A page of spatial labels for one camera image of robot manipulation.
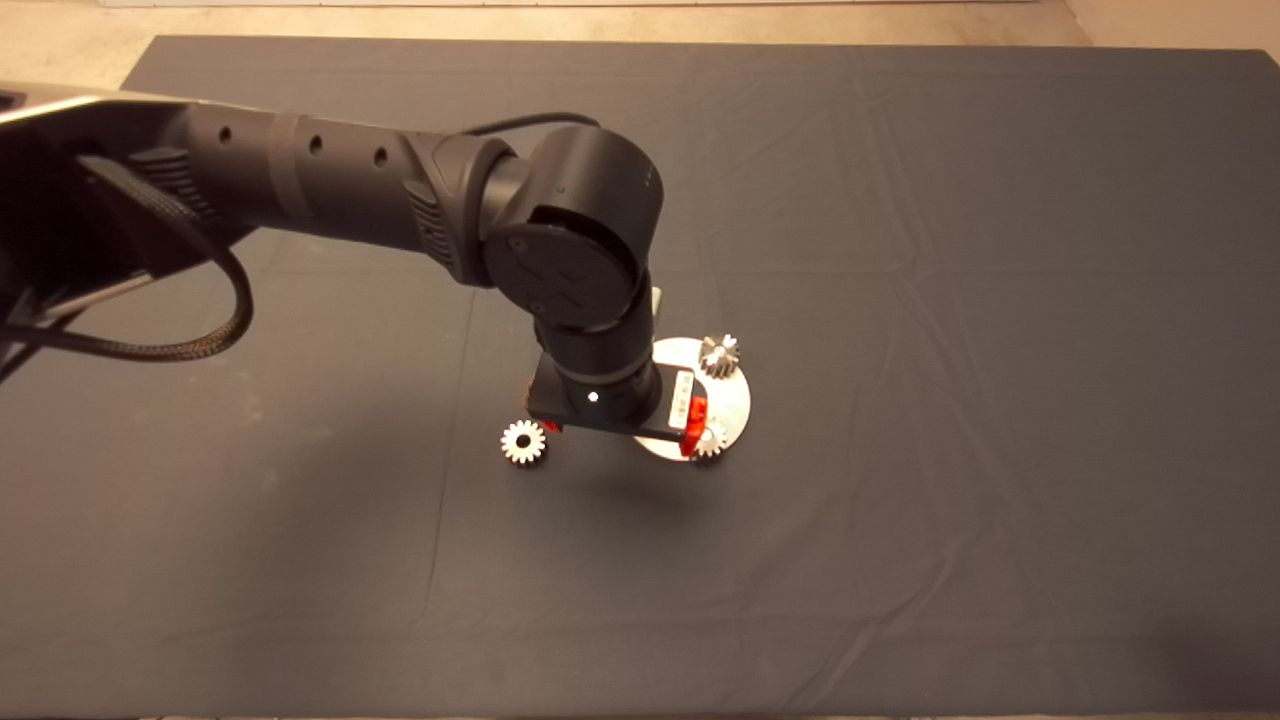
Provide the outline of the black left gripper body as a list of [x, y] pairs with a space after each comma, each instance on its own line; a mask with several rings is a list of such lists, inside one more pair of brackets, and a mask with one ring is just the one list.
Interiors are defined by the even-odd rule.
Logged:
[[611, 383], [571, 378], [548, 355], [527, 389], [527, 414], [538, 421], [616, 436], [681, 443], [699, 428], [699, 379], [686, 366], [646, 361]]

